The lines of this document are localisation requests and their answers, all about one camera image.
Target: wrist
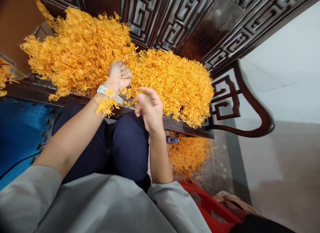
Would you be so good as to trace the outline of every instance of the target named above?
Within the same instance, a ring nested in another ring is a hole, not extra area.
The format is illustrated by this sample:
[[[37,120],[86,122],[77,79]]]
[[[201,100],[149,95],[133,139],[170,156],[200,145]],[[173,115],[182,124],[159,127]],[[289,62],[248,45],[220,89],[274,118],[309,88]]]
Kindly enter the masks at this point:
[[[150,130],[149,136],[151,138],[165,138],[166,133],[164,131],[164,128],[162,127],[161,129],[156,129],[156,130]]]
[[[119,93],[120,91],[120,83],[117,81],[104,83],[103,86],[112,90],[115,94]]]

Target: person's left hand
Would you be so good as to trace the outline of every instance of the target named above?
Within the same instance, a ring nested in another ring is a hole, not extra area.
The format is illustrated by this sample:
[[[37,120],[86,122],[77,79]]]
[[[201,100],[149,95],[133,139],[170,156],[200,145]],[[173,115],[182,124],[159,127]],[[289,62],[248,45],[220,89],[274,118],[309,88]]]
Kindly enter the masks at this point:
[[[116,91],[119,91],[122,88],[126,88],[129,86],[132,73],[128,69],[128,67],[123,64],[123,60],[118,60],[116,63],[113,62],[109,68],[109,80],[114,81],[113,83],[104,83],[104,86],[107,88],[111,88],[111,85],[115,87]]]

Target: knee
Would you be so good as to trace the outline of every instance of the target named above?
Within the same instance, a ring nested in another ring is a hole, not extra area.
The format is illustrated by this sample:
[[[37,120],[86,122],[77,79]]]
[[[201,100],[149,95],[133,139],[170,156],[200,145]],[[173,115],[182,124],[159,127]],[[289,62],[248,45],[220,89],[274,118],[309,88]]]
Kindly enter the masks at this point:
[[[137,117],[134,111],[122,115],[116,121],[113,138],[121,138],[125,142],[132,142],[141,137],[148,138],[149,133],[144,126],[143,119]]]
[[[85,104],[81,104],[81,103],[69,104],[69,105],[63,107],[60,114],[68,114],[68,115],[71,115],[71,117],[73,117],[80,110],[82,110],[85,106],[86,106]]]
[[[54,135],[69,119],[82,110],[84,106],[85,104],[80,103],[73,103],[65,106],[54,121],[52,135]]]

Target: hand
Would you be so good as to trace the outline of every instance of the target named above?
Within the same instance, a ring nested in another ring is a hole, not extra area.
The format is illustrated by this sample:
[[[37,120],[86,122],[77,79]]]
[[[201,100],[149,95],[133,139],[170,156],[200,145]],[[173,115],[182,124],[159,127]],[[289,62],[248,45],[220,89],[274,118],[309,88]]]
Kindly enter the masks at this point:
[[[113,82],[104,83],[104,86],[107,88],[114,88],[116,92],[118,92],[122,88],[126,88],[129,86],[132,73],[128,69],[128,67],[123,64],[123,60],[118,60],[116,63],[113,62],[109,68],[109,80]]]
[[[142,91],[142,94],[138,94],[135,98],[137,103],[136,116],[143,115],[144,125],[150,134],[164,132],[162,122],[163,104],[157,92],[147,87],[140,87],[138,90]]]

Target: white watch strap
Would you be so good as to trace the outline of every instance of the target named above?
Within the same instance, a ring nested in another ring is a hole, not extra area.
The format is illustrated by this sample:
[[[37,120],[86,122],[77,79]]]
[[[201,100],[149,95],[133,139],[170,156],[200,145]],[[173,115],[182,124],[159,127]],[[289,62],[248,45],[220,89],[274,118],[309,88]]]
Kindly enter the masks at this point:
[[[106,91],[108,90],[108,88],[106,88],[103,85],[100,85],[99,88],[97,89],[98,93],[104,94],[106,96]],[[115,96],[116,101],[120,104],[123,105],[124,100],[120,97],[120,96]]]

